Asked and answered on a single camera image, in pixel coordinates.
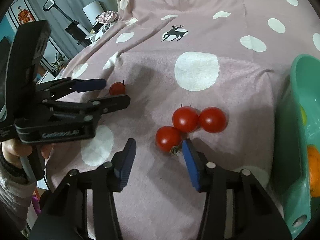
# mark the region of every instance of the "polka dot blanket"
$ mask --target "polka dot blanket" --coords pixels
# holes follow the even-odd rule
[[[216,106],[228,115],[218,134],[188,136],[198,151],[223,168],[249,168],[269,181],[275,106],[294,58],[320,57],[320,20],[308,0],[118,0],[120,18],[96,43],[74,57],[64,76],[104,78],[108,95],[126,85],[130,106],[99,121],[91,140],[57,144],[47,163],[56,187],[73,168],[95,169],[122,150],[128,138],[137,154],[127,187],[115,194],[124,239],[195,239],[205,194],[192,187],[181,153],[164,155],[156,131],[172,125],[181,106]],[[89,210],[92,202],[88,201]],[[92,212],[88,212],[93,233]]]

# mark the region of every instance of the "cherry tomato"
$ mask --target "cherry tomato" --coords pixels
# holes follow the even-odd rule
[[[173,126],[181,132],[192,132],[198,127],[198,113],[190,106],[180,107],[174,111],[172,123]]]
[[[222,132],[227,126],[224,112],[217,107],[208,107],[199,115],[200,126],[210,133]]]
[[[125,85],[121,82],[113,83],[109,89],[111,96],[125,94]]]
[[[172,126],[163,126],[156,133],[156,144],[164,152],[177,153],[181,141],[180,132]]]

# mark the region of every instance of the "teal wall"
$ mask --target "teal wall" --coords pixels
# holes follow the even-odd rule
[[[10,43],[12,43],[14,35],[15,35],[15,33],[14,33],[13,29],[11,28],[11,26],[7,20],[7,17],[4,16],[4,18],[0,22],[0,41],[5,36],[8,39],[8,41]]]

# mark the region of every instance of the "framed picture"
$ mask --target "framed picture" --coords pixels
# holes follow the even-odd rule
[[[17,31],[18,27],[21,24],[39,20],[36,14],[34,13],[33,9],[31,8],[28,0],[14,0],[6,13],[6,17],[14,32]],[[41,65],[50,72],[52,72],[53,70],[52,62],[55,62],[56,54],[58,57],[60,55],[65,56],[62,50],[50,37],[47,44],[47,48],[44,51],[44,57],[41,60]]]

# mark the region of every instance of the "orange fruit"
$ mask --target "orange fruit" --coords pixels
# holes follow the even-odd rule
[[[309,183],[312,197],[320,197],[320,153],[314,145],[308,146]]]

